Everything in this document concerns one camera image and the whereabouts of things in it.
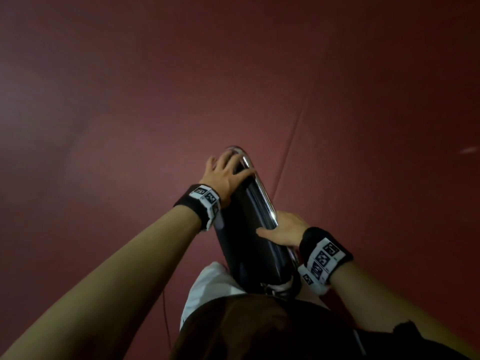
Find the wristband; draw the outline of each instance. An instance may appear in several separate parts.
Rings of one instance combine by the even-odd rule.
[[[319,284],[330,284],[333,272],[353,260],[353,255],[325,230],[310,227],[303,233],[299,246],[306,269]]]
[[[220,211],[220,196],[205,184],[194,184],[173,205],[182,205],[194,211],[201,220],[201,230],[207,231]]]

